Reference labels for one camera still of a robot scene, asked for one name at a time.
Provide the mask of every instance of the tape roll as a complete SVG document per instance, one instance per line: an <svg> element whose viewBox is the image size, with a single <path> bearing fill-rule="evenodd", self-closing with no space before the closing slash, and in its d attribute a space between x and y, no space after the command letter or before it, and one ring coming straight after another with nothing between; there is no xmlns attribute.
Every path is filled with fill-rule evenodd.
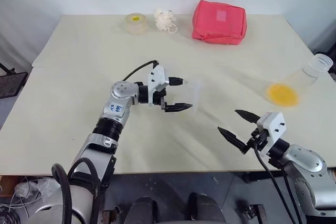
<svg viewBox="0 0 336 224"><path fill-rule="evenodd" d="M147 30L147 19L141 13L131 13L125 18L126 31L131 34L143 34Z"/></svg>

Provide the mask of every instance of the red fabric bag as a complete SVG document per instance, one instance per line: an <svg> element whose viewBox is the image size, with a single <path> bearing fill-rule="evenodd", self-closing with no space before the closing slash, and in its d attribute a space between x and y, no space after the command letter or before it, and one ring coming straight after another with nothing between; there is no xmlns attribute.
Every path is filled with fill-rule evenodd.
<svg viewBox="0 0 336 224"><path fill-rule="evenodd" d="M201 0L193 16L194 39L214 44L239 44L246 34L245 9Z"/></svg>

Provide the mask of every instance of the table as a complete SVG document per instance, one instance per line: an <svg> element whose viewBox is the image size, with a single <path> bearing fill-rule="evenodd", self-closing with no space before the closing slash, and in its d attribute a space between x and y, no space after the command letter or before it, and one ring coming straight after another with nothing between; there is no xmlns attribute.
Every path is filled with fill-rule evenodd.
<svg viewBox="0 0 336 224"><path fill-rule="evenodd" d="M178 15L180 31L150 30L140 36L123 28L124 16L63 16L0 131L0 174L50 174L57 162L68 170L92 132L110 86L146 61L157 59L186 85L168 87L167 99L192 102L180 113L134 106L117 150L116 173L261 170L218 132L221 126L243 141L252 125L235 109L262 115L282 111L283 139L320 153L336 166L336 84L324 74L294 108L268 102L263 89L300 68L312 56L279 15L248 15L238 46L191 38L191 16ZM145 68L130 81L144 81Z"/></svg>

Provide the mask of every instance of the clear plastic container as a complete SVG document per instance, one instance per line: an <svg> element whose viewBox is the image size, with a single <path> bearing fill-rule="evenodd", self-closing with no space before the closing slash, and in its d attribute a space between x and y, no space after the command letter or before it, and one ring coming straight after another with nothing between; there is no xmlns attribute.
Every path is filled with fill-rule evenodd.
<svg viewBox="0 0 336 224"><path fill-rule="evenodd" d="M295 106L300 102L300 96L322 73L329 71L333 61L326 55L317 54L295 73L273 83L267 88L267 98L279 106Z"/></svg>

